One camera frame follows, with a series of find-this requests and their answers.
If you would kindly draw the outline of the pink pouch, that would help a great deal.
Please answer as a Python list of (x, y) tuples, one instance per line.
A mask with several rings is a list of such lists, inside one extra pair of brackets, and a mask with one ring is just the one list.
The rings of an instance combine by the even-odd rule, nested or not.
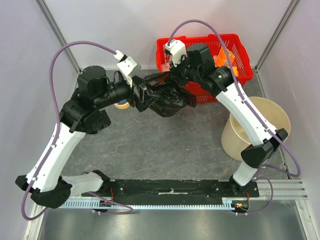
[(164, 73), (164, 74), (170, 74), (171, 73), (171, 65), (170, 65), (169, 62), (164, 63), (161, 66), (161, 72)]

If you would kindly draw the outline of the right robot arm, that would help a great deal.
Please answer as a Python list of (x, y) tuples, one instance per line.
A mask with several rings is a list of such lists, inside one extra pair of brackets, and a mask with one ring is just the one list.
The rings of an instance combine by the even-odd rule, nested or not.
[(242, 196), (252, 177), (288, 137), (288, 132), (277, 129), (259, 112), (245, 96), (230, 68), (215, 66), (206, 44), (186, 47), (180, 40), (173, 40), (164, 47), (170, 56), (171, 76), (182, 86), (188, 82), (198, 83), (229, 110), (247, 134), (250, 145), (240, 153), (242, 163), (229, 179), (230, 193)]

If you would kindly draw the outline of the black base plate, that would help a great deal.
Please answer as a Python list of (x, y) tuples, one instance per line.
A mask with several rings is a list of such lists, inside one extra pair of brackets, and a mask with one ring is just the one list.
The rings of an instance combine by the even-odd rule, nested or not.
[(124, 205), (218, 205), (222, 198), (258, 198), (258, 185), (250, 182), (241, 191), (217, 179), (115, 179), (96, 192)]

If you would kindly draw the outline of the black trash bag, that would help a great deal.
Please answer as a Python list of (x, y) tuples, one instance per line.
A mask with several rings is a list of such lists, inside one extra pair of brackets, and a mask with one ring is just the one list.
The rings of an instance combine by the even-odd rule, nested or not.
[(106, 110), (96, 110), (85, 117), (83, 126), (87, 134), (97, 134), (100, 130), (107, 128), (111, 120)]
[(196, 96), (181, 87), (169, 71), (152, 73), (143, 79), (153, 97), (148, 108), (159, 116), (167, 118), (185, 107), (196, 107)]

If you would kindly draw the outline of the orange carton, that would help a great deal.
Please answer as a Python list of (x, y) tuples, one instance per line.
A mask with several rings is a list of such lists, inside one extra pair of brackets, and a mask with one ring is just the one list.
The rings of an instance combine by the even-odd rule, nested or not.
[(233, 54), (232, 51), (230, 50), (227, 50), (227, 53), (225, 53), (225, 50), (224, 48), (221, 46), (220, 49), (219, 49), (219, 52), (216, 56), (216, 59), (215, 59), (215, 66), (216, 67), (222, 67), (222, 66), (227, 66), (229, 67), (230, 64), (228, 62), (228, 58), (230, 59), (230, 62), (231, 64), (233, 64), (233, 62), (235, 61), (235, 55)]

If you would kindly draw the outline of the masking tape roll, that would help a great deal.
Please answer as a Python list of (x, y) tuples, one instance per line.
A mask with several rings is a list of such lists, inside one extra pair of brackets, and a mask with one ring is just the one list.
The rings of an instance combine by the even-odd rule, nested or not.
[(114, 106), (117, 109), (124, 110), (130, 107), (130, 103), (125, 99), (125, 100), (119, 101), (118, 103), (115, 103)]

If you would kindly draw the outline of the beige trash bin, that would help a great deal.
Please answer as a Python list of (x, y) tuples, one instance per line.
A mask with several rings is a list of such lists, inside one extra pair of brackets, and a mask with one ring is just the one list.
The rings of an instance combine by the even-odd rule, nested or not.
[[(290, 119), (277, 103), (258, 96), (251, 96), (249, 99), (276, 129), (285, 129), (287, 133), (291, 132)], [(247, 133), (232, 114), (229, 115), (222, 131), (221, 144), (231, 158), (240, 162), (243, 160), (241, 152), (251, 144)]]

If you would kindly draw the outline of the red plastic basket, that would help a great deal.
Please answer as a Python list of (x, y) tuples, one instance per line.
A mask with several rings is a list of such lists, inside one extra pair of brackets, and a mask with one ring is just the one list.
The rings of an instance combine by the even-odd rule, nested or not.
[[(242, 45), (238, 35), (230, 33), (221, 34), (220, 36), (224, 41), (226, 48), (235, 55), (235, 60), (232, 66), (237, 67), (237, 80), (242, 86), (244, 86), (245, 83), (250, 81), (254, 76), (247, 51)], [(186, 47), (189, 47), (193, 44), (204, 43), (209, 47), (212, 56), (218, 55), (218, 52), (221, 48), (221, 43), (214, 34), (198, 37), (178, 36), (176, 39), (183, 42)], [(157, 50), (155, 57), (156, 66), (159, 72), (162, 72), (162, 65), (168, 63), (170, 60), (169, 55), (165, 53), (165, 44), (168, 42), (168, 40), (168, 38), (159, 38), (156, 41)], [(189, 82), (184, 86), (184, 88), (196, 96), (196, 102), (198, 104), (213, 103), (217, 101), (209, 92), (203, 90), (201, 86), (195, 82)]]

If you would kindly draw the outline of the yellow snack box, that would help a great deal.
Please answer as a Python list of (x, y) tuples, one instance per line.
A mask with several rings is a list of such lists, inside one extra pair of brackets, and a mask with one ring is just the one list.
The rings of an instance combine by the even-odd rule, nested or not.
[(238, 68), (236, 66), (232, 66), (232, 71), (236, 77), (238, 77)]

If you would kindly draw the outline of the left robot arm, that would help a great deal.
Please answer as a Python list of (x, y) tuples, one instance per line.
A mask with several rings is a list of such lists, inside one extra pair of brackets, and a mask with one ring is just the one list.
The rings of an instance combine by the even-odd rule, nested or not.
[(123, 77), (118, 83), (111, 83), (106, 70), (97, 65), (85, 68), (78, 76), (78, 87), (58, 114), (52, 142), (34, 169), (15, 180), (37, 205), (56, 209), (73, 196), (95, 192), (103, 197), (110, 192), (110, 178), (99, 170), (77, 176), (62, 176), (61, 172), (85, 135), (97, 134), (110, 125), (106, 107), (130, 100), (143, 112), (158, 100), (147, 89), (144, 79), (134, 76), (134, 80), (138, 83), (136, 90)]

